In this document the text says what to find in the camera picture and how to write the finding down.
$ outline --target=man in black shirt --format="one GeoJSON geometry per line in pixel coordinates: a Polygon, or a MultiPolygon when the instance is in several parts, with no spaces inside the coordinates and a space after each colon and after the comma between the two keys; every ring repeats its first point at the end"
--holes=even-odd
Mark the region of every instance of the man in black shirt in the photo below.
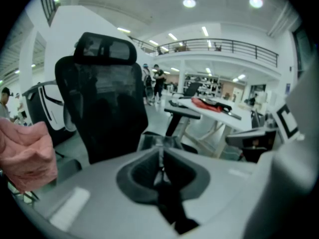
{"type": "Polygon", "coordinates": [[[255,105],[256,97],[257,97],[257,96],[258,96],[258,95],[255,94],[255,96],[254,96],[253,98],[249,99],[249,104],[250,104],[251,106],[254,106],[254,105],[255,105]]]}
{"type": "Polygon", "coordinates": [[[159,65],[154,65],[154,69],[157,70],[157,72],[155,72],[155,76],[154,79],[156,80],[156,84],[154,87],[154,97],[156,97],[157,93],[159,94],[159,102],[160,102],[160,98],[161,98],[161,91],[163,89],[163,85],[164,85],[164,80],[165,80],[165,74],[163,72],[163,70],[161,70],[159,68],[159,65]]]}

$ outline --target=white desk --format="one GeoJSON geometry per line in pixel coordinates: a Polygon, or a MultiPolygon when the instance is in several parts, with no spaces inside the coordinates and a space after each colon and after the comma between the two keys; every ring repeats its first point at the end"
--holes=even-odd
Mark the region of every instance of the white desk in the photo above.
{"type": "Polygon", "coordinates": [[[208,118],[212,118],[216,122],[220,122],[220,125],[217,125],[217,123],[215,123],[212,129],[201,138],[193,137],[187,132],[187,129],[185,130],[185,133],[184,133],[184,135],[187,138],[192,140],[196,145],[202,148],[206,153],[209,153],[209,155],[213,157],[219,158],[224,147],[226,146],[225,137],[231,132],[232,129],[235,129],[237,131],[248,131],[252,129],[251,116],[249,111],[243,110],[235,106],[233,102],[223,100],[223,99],[218,99],[218,98],[212,98],[212,100],[231,106],[232,112],[240,116],[241,120],[231,117],[230,115],[227,115],[225,113],[217,113],[211,110],[199,108],[191,101],[191,99],[179,99],[178,102],[180,105],[186,106],[187,108],[192,109],[193,111],[196,111],[208,118]],[[211,154],[211,151],[206,147],[205,144],[203,144],[203,142],[207,140],[208,137],[216,133],[223,125],[225,125],[225,129],[222,133],[221,140],[219,141],[215,152],[211,154]]]}

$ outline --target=black cap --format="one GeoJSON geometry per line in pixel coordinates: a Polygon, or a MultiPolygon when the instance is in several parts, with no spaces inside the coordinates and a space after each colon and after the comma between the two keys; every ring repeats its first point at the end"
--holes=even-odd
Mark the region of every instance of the black cap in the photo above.
{"type": "Polygon", "coordinates": [[[10,89],[8,89],[7,87],[4,87],[1,91],[1,93],[7,93],[8,96],[10,96],[10,89]]]}

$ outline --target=armrest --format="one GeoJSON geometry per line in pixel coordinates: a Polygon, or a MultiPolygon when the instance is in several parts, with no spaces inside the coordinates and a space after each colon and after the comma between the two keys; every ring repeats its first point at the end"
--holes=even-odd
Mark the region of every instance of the armrest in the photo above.
{"type": "Polygon", "coordinates": [[[180,107],[166,107],[164,109],[165,112],[172,113],[174,115],[180,115],[184,117],[188,117],[191,119],[200,119],[200,113],[192,111],[191,109],[188,108],[180,108],[180,107]]]}

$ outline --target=balcony railing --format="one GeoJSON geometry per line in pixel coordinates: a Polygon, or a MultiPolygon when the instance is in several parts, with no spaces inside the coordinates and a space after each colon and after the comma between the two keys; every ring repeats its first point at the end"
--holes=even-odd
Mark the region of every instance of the balcony railing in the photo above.
{"type": "Polygon", "coordinates": [[[247,42],[228,39],[203,38],[176,41],[154,47],[149,43],[140,41],[132,37],[130,38],[134,43],[138,45],[138,47],[140,47],[151,56],[172,54],[183,51],[214,51],[243,55],[265,62],[274,67],[277,67],[278,64],[277,53],[247,42]]]}
{"type": "Polygon", "coordinates": [[[56,4],[54,0],[41,0],[42,8],[45,14],[45,17],[51,25],[53,17],[55,15],[55,12],[59,6],[59,4],[56,4]]]}

